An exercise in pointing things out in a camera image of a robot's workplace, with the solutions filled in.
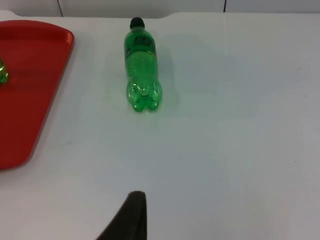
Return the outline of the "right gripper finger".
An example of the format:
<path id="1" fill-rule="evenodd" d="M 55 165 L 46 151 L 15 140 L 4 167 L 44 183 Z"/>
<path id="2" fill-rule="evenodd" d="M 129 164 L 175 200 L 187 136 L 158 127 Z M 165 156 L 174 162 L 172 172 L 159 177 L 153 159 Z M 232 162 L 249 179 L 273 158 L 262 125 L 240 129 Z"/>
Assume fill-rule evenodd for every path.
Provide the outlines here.
<path id="1" fill-rule="evenodd" d="M 98 240 L 147 240 L 147 198 L 143 191 L 128 194 Z"/>

